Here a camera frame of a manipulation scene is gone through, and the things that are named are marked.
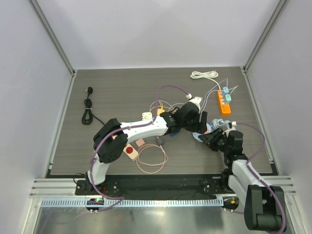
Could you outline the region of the round light blue socket base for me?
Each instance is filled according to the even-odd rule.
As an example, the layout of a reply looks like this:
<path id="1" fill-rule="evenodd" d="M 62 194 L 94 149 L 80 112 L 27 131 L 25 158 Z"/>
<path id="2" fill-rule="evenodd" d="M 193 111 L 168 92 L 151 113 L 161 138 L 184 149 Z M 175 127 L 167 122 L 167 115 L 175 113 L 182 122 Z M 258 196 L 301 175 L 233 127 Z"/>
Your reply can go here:
<path id="1" fill-rule="evenodd" d="M 209 134 L 209 133 L 211 133 L 212 132 L 212 128 L 211 128 L 211 126 L 210 126 L 210 124 L 206 124 L 206 131 L 203 133 L 204 135 L 205 134 Z M 193 134 L 193 137 L 198 141 L 198 142 L 203 142 L 200 138 L 199 138 L 199 136 L 201 136 L 201 135 L 203 135 L 203 134 L 200 134 L 200 133 L 192 133 Z"/>

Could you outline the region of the blue cube adapter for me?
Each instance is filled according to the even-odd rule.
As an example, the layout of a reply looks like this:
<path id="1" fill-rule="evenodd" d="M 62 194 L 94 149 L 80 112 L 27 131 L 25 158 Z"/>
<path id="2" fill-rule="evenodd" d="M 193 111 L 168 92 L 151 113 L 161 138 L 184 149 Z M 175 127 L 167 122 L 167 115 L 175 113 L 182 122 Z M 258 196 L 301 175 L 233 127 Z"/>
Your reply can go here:
<path id="1" fill-rule="evenodd" d="M 179 134 L 179 133 L 180 133 L 180 132 L 170 133 L 169 136 L 170 136 L 170 137 L 174 137 L 174 136 L 176 136 L 176 135 Z"/>

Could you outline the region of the orange power strip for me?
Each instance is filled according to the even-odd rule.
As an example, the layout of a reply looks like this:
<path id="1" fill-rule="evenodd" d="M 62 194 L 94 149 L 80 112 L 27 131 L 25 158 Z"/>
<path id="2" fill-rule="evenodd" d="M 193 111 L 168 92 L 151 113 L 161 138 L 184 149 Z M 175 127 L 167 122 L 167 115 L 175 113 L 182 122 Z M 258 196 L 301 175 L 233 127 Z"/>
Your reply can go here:
<path id="1" fill-rule="evenodd" d="M 231 114 L 230 103 L 225 101 L 225 94 L 222 91 L 217 92 L 217 103 L 222 116 L 229 116 Z"/>

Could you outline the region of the yellow charger plug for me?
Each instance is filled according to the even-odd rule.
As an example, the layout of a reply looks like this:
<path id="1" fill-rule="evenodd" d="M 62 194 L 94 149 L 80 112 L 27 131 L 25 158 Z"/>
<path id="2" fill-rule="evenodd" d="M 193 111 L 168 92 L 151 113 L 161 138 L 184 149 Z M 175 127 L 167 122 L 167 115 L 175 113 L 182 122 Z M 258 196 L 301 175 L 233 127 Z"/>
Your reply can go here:
<path id="1" fill-rule="evenodd" d="M 157 115 L 159 116 L 160 114 L 164 113 L 165 110 L 164 109 L 157 109 Z"/>

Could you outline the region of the white adapter plug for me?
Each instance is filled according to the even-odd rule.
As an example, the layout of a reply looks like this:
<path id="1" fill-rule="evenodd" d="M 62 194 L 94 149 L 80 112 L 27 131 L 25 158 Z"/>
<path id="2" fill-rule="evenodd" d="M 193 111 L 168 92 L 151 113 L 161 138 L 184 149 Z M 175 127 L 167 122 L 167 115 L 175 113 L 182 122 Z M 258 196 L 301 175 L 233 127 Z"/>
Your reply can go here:
<path id="1" fill-rule="evenodd" d="M 151 112 L 144 112 L 141 115 L 142 120 L 149 120 L 153 118 L 153 115 Z"/>

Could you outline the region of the pink charger plug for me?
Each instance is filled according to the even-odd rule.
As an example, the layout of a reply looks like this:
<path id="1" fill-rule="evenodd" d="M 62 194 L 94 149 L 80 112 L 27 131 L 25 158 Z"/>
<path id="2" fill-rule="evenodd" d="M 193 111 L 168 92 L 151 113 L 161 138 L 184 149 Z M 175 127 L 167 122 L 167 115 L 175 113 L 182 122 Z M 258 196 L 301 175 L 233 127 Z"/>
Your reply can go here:
<path id="1" fill-rule="evenodd" d="M 143 139 L 139 139 L 139 140 L 137 140 L 135 143 L 136 143 L 136 145 L 137 145 L 138 147 L 141 147 L 141 146 L 143 146 L 143 145 L 145 144 L 145 141 L 144 141 Z"/>

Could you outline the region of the beige power strip red sockets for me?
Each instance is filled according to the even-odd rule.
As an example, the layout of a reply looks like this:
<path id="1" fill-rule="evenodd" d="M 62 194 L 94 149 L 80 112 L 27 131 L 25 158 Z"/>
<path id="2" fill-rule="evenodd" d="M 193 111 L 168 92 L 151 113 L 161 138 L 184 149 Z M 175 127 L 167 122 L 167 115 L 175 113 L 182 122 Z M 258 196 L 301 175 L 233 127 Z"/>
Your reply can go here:
<path id="1" fill-rule="evenodd" d="M 131 160 L 135 160 L 138 156 L 137 150 L 128 143 L 127 136 L 125 134 L 113 135 L 111 138 L 112 152 L 111 152 L 111 161 L 116 161 L 120 158 L 122 153 L 125 153 Z"/>

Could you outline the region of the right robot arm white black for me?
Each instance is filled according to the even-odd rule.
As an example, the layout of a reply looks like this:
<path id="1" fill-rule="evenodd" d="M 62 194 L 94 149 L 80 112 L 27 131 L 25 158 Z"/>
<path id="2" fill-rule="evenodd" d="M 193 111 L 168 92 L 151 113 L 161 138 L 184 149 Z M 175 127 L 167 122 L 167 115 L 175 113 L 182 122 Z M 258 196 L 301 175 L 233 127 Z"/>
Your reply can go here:
<path id="1" fill-rule="evenodd" d="M 244 221 L 249 230 L 271 234 L 285 232 L 285 195 L 279 186 L 268 182 L 254 169 L 243 153 L 243 133 L 235 129 L 224 132 L 218 128 L 199 139 L 212 151 L 221 151 L 227 169 L 221 174 L 220 187 L 234 191 L 244 206 Z"/>

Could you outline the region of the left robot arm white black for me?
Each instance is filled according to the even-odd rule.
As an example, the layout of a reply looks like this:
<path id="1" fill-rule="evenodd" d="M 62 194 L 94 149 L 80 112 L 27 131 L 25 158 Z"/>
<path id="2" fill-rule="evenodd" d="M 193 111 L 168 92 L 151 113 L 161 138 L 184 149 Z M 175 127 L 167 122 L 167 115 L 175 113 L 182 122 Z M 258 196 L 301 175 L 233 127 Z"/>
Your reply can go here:
<path id="1" fill-rule="evenodd" d="M 93 137 L 94 154 L 85 176 L 86 189 L 93 195 L 102 192 L 110 164 L 120 158 L 127 144 L 147 137 L 177 133 L 181 129 L 203 134 L 207 131 L 207 114 L 198 103 L 190 100 L 182 107 L 152 119 L 129 123 L 110 119 Z"/>

